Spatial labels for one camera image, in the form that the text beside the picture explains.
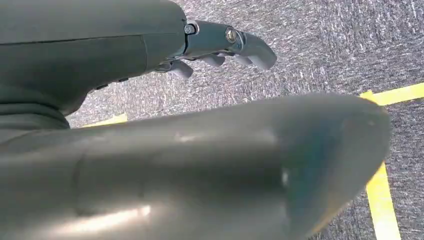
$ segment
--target yellow tape line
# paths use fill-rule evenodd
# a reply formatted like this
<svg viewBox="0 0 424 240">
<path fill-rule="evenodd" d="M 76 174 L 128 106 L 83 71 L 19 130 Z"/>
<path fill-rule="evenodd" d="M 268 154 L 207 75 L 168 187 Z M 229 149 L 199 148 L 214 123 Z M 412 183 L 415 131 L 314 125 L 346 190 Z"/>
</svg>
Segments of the yellow tape line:
<svg viewBox="0 0 424 240">
<path fill-rule="evenodd" d="M 93 124 L 85 125 L 85 126 L 83 126 L 83 128 L 109 125 L 109 124 L 120 124 L 120 123 L 125 123 L 127 121 L 128 121 L 127 114 L 124 113 L 124 114 L 121 114 L 119 116 L 113 116 L 111 119 L 108 119 L 108 120 L 104 120 L 104 121 L 96 122 L 96 123 L 93 123 Z"/>
<path fill-rule="evenodd" d="M 380 106 L 424 98 L 424 83 L 376 94 L 367 91 L 362 93 L 360 97 L 373 101 Z M 401 240 L 384 162 L 366 185 L 366 194 L 368 195 L 369 209 L 377 240 Z"/>
<path fill-rule="evenodd" d="M 424 82 L 390 91 L 372 94 L 374 101 L 381 106 L 424 98 Z"/>
</svg>

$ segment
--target robot finger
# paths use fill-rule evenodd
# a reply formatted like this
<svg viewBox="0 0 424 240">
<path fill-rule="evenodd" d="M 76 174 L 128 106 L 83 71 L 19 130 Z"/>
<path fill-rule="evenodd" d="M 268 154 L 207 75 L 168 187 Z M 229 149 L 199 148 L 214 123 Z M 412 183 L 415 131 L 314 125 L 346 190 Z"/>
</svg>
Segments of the robot finger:
<svg viewBox="0 0 424 240">
<path fill-rule="evenodd" d="M 249 58 L 240 55 L 235 56 L 235 60 L 243 65 L 251 65 L 253 63 Z"/>
<path fill-rule="evenodd" d="M 192 76 L 193 72 L 193 69 L 181 60 L 173 61 L 169 71 L 169 73 L 174 74 L 184 80 L 188 80 Z"/>
<path fill-rule="evenodd" d="M 225 62 L 224 56 L 218 56 L 215 54 L 207 54 L 199 57 L 199 59 L 215 68 L 220 67 Z"/>
<path fill-rule="evenodd" d="M 255 66 L 270 69 L 277 61 L 274 51 L 261 38 L 250 33 L 235 31 L 237 42 L 230 51 L 248 58 Z"/>
</svg>

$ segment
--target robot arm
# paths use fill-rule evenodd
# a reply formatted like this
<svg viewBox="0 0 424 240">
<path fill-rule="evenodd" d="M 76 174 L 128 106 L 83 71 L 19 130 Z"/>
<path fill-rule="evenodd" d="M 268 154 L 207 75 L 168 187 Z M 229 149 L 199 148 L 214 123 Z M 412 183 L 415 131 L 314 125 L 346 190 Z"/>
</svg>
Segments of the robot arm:
<svg viewBox="0 0 424 240">
<path fill-rule="evenodd" d="M 111 82 L 276 56 L 168 0 L 3 0 L 0 23 L 2 240 L 301 240 L 389 147 L 385 111 L 326 94 L 69 129 Z"/>
<path fill-rule="evenodd" d="M 7 0 L 0 10 L 0 102 L 76 111 L 87 93 L 152 71 L 188 78 L 181 60 L 236 56 L 269 69 L 276 55 L 229 25 L 189 21 L 169 0 Z"/>
</svg>

